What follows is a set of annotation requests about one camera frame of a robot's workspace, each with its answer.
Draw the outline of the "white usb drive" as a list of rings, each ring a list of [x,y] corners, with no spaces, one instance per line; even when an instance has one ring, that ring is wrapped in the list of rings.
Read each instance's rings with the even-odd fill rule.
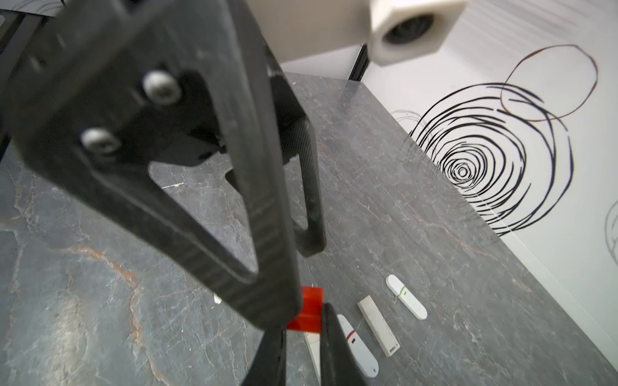
[[[400,343],[373,298],[367,295],[357,305],[385,355],[387,357],[394,355],[401,347]]]
[[[305,341],[312,359],[318,385],[321,385],[320,374],[320,335],[317,333],[304,332]]]
[[[365,377],[376,378],[379,373],[379,364],[375,356],[370,349],[368,349],[363,339],[359,336],[347,318],[345,318],[344,315],[337,315],[337,318],[360,372]]]
[[[421,304],[397,276],[394,274],[388,275],[386,278],[386,285],[415,318],[418,320],[426,320],[428,317],[426,307]]]

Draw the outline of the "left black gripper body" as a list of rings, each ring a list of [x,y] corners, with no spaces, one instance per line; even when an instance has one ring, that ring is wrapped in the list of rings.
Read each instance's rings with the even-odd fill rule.
[[[35,31],[1,93],[1,132],[45,166],[74,144],[112,162],[193,167],[227,142],[204,43],[265,69],[283,161],[309,160],[307,115],[244,1],[72,1]]]

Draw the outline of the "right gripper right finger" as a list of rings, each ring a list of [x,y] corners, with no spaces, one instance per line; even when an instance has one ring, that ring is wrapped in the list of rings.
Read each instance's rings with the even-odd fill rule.
[[[322,386],[367,385],[344,337],[336,310],[329,303],[321,310],[320,377]]]

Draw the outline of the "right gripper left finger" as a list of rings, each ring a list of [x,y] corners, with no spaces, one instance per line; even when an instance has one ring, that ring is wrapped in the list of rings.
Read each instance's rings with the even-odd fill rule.
[[[254,361],[241,386],[286,384],[286,330],[272,329],[262,336]]]

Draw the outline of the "red usb drive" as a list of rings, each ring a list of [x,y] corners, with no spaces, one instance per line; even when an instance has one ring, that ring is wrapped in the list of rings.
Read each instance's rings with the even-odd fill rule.
[[[323,308],[323,289],[303,286],[303,308],[301,312],[286,326],[288,331],[305,333],[321,333],[321,315]]]

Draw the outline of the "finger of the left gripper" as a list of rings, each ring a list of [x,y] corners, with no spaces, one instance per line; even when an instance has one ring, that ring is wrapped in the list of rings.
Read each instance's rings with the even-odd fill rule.
[[[276,117],[257,101],[269,77],[231,43],[208,41],[204,48],[232,65],[210,64],[202,73],[216,90],[213,104],[244,200],[257,272],[155,183],[150,162],[103,160],[70,144],[66,155],[45,166],[21,144],[19,150],[38,175],[167,254],[254,326],[286,326],[303,301]]]
[[[279,132],[283,163],[299,158],[307,216],[307,227],[293,221],[296,249],[304,257],[322,252],[326,247],[320,176],[315,149],[315,131],[308,116],[292,122]]]

